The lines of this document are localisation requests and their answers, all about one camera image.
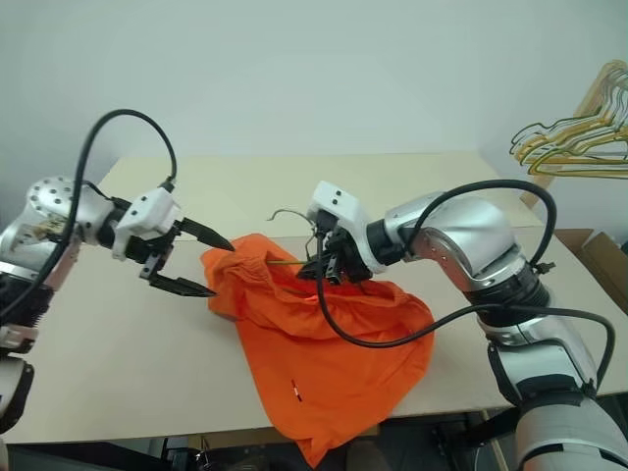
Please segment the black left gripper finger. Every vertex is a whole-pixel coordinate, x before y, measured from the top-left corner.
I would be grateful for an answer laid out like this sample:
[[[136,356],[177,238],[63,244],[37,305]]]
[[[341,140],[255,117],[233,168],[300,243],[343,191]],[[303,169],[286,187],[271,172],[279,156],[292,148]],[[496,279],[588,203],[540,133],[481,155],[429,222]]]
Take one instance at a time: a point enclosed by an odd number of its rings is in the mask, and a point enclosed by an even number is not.
[[[229,240],[213,229],[195,222],[189,218],[176,221],[176,227],[180,234],[194,236],[195,239],[205,245],[222,250],[234,251],[235,248]]]
[[[216,295],[214,290],[181,277],[172,279],[157,274],[152,276],[148,282],[154,288],[184,297],[209,298]]]

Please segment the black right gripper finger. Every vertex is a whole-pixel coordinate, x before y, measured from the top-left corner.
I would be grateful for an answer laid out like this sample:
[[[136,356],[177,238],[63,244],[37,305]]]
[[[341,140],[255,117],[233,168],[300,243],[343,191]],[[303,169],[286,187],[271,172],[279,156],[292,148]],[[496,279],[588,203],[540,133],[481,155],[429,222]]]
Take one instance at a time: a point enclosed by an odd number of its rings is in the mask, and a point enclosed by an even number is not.
[[[337,253],[329,252],[326,255],[326,262],[324,267],[324,277],[333,286],[338,286],[342,283],[343,278],[343,265],[342,258]]]
[[[327,278],[328,262],[326,260],[311,259],[301,266],[296,276],[301,280],[315,281],[317,278]]]

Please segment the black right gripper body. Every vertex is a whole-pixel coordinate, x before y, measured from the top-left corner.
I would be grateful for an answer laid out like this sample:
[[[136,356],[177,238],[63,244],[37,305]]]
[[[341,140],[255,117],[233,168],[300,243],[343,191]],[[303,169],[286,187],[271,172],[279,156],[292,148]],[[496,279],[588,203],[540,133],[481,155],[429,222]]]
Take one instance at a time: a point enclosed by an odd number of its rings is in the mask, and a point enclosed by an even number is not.
[[[341,256],[342,283],[360,284],[373,277],[373,272],[362,260],[353,237],[348,230],[340,227],[336,216],[328,211],[320,210],[315,219],[315,237],[318,260],[326,260],[329,252]]]

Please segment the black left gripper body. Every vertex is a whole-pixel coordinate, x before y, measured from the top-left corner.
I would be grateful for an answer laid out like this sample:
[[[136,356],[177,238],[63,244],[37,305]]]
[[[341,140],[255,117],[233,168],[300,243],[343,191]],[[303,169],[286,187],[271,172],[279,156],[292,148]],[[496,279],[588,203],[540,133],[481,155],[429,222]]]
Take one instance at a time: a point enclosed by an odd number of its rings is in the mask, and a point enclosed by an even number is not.
[[[140,276],[149,283],[170,283],[173,279],[160,274],[174,248],[174,240],[182,233],[181,223],[174,222],[164,234],[151,239],[132,235],[125,249],[128,259],[140,264]]]

